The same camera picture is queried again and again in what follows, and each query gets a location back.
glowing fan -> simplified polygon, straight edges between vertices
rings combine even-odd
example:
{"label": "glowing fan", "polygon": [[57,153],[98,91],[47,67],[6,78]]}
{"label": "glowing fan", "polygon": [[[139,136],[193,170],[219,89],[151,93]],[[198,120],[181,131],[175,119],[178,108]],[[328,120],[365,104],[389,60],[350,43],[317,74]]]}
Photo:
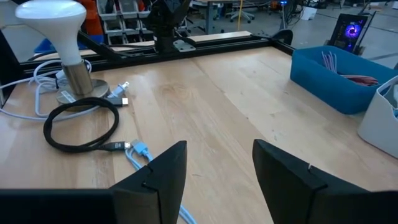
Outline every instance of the glowing fan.
{"label": "glowing fan", "polygon": [[361,26],[360,25],[348,25],[345,30],[345,36],[348,38],[357,38],[361,33]]}

blue storage bin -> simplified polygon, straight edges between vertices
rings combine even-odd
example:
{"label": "blue storage bin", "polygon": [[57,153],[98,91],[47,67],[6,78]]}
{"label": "blue storage bin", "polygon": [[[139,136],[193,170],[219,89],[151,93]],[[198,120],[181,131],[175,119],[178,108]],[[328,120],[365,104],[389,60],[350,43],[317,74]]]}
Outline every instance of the blue storage bin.
{"label": "blue storage bin", "polygon": [[[102,44],[104,42],[104,35],[102,34],[98,34],[98,35],[90,35],[90,37],[97,43]],[[79,46],[80,50],[84,50],[87,49],[86,46],[84,46],[81,43],[77,43]],[[34,50],[34,53],[47,53],[47,52],[54,52],[55,48],[54,46],[51,44],[51,42],[48,39],[44,39],[39,46],[37,46]]]}
{"label": "blue storage bin", "polygon": [[[367,75],[378,85],[362,86],[328,70],[322,52],[337,56],[337,72],[342,75]],[[295,50],[290,79],[343,114],[366,111],[376,89],[398,75],[393,70],[332,46]]]}

shelving unit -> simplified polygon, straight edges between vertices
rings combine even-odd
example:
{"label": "shelving unit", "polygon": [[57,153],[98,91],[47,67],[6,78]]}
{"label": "shelving unit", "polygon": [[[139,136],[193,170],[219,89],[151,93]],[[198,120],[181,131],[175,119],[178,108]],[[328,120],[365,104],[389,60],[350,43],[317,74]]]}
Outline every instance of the shelving unit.
{"label": "shelving unit", "polygon": [[[103,21],[105,39],[108,44],[128,44],[153,40],[153,33],[147,30],[142,19],[148,17],[150,11],[139,11],[137,1],[119,0],[117,7],[107,5],[108,0],[96,0],[98,14]],[[187,32],[187,22],[183,21],[179,32]]]}

metal lamp base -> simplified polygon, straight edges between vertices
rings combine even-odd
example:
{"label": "metal lamp base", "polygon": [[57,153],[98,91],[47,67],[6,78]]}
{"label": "metal lamp base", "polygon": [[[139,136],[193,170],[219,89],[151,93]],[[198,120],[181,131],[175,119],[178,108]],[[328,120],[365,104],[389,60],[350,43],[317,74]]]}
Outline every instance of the metal lamp base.
{"label": "metal lamp base", "polygon": [[[92,79],[93,91],[84,95],[75,95],[70,88],[70,85],[61,87],[57,92],[57,101],[62,104],[73,103],[76,100],[87,98],[87,97],[106,97],[110,94],[109,85],[104,80]],[[68,111],[83,111],[87,110],[92,106],[79,106],[70,108]]]}

lamp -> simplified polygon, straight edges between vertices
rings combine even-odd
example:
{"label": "lamp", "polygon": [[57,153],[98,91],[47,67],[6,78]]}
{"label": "lamp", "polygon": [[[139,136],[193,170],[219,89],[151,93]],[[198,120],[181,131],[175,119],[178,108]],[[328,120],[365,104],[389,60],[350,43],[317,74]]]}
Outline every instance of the lamp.
{"label": "lamp", "polygon": [[103,97],[109,92],[103,80],[92,80],[82,60],[77,33],[86,18],[86,9],[72,0],[33,0],[16,9],[16,17],[46,36],[62,61],[69,85],[59,89],[57,100],[72,103],[77,98]]}

